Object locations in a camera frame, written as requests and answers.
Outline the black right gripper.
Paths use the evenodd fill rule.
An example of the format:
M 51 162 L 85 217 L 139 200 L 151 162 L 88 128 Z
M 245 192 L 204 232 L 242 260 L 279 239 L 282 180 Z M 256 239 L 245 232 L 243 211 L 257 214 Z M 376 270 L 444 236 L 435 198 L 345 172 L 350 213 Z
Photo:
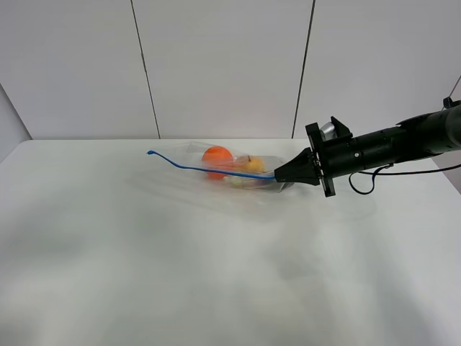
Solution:
M 329 122 L 336 126 L 337 138 L 323 141 L 320 126 L 312 123 L 305 126 L 310 148 L 303 149 L 294 159 L 274 170 L 277 182 L 302 183 L 312 186 L 322 184 L 324 195 L 332 197 L 334 188 L 333 160 L 341 156 L 353 139 L 350 129 L 335 117 Z

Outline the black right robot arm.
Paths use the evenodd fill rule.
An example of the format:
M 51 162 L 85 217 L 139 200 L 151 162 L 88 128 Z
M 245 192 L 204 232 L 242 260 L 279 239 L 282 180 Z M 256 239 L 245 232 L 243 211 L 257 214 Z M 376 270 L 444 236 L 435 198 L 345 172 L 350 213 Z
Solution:
M 391 128 L 353 136 L 335 117 L 323 127 L 305 127 L 310 147 L 274 171 L 277 182 L 320 185 L 326 197 L 336 194 L 334 179 L 367 174 L 388 175 L 395 164 L 460 150 L 460 102 L 444 99 L 438 112 L 404 120 Z

